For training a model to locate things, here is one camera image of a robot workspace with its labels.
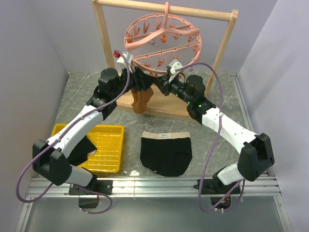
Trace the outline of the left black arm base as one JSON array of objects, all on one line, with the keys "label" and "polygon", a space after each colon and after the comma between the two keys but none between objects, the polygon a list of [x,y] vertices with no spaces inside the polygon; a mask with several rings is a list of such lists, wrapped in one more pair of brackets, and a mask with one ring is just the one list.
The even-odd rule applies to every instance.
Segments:
[{"label": "left black arm base", "polygon": [[71,184],[69,188],[68,195],[69,196],[78,196],[78,205],[82,211],[86,211],[87,209],[96,209],[100,202],[101,197],[106,198],[109,201],[106,212],[112,206],[112,194],[113,189],[113,181],[108,180],[96,180],[93,184],[87,187],[81,187],[78,185]]}]

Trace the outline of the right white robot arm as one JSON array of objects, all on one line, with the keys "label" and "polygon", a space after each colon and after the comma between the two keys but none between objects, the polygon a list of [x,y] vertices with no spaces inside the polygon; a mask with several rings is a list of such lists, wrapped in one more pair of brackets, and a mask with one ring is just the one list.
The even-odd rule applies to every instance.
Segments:
[{"label": "right white robot arm", "polygon": [[173,94],[185,103],[189,116],[201,125],[212,129],[228,141],[239,153],[239,160],[214,175],[213,189],[224,193],[230,184],[239,180],[255,181],[275,159],[271,140],[265,133],[256,134],[242,127],[204,96],[202,77],[190,75],[183,83],[178,78],[164,75],[155,82],[164,95]]}]

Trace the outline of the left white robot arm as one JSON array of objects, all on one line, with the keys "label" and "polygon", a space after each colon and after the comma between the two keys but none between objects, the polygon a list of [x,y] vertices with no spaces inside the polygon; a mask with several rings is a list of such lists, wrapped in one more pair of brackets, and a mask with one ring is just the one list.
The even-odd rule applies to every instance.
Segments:
[{"label": "left white robot arm", "polygon": [[93,194],[98,187],[94,175],[71,165],[68,157],[86,134],[113,112],[120,96],[132,89],[147,90],[155,80],[138,67],[134,71],[123,69],[121,74],[114,68],[104,69],[81,112],[58,134],[34,143],[33,170],[57,186],[63,183],[80,185],[84,193]]}]

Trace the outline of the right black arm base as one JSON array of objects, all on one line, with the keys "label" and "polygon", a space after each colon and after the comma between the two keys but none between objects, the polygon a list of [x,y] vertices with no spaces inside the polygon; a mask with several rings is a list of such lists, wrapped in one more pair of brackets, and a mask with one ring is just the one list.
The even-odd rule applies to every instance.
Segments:
[{"label": "right black arm base", "polygon": [[[203,179],[201,188],[200,182],[201,179],[198,179],[197,184],[193,188],[198,190],[198,206],[203,212],[220,210],[224,213],[225,211],[231,210],[241,201],[244,193],[245,179],[229,185],[221,184],[219,180],[215,179]],[[202,195],[223,195],[223,197],[211,197],[212,206],[206,209],[202,206]]]}]

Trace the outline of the black underwear beige waistband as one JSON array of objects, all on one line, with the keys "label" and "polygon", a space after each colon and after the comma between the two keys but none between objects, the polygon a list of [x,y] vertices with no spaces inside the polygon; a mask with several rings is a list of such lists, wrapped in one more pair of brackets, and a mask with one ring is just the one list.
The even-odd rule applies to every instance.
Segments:
[{"label": "black underwear beige waistband", "polygon": [[143,132],[140,161],[155,174],[165,177],[181,176],[191,160],[192,145],[189,132]]}]

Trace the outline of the pink round clip hanger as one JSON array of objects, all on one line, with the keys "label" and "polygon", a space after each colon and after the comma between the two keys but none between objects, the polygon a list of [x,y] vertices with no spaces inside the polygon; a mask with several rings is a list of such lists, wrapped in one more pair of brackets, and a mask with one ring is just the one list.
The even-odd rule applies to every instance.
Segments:
[{"label": "pink round clip hanger", "polygon": [[165,3],[162,14],[148,14],[126,30],[124,44],[133,54],[132,63],[157,77],[166,74],[165,66],[178,60],[183,66],[199,61],[202,40],[199,29],[189,21],[170,14]]}]

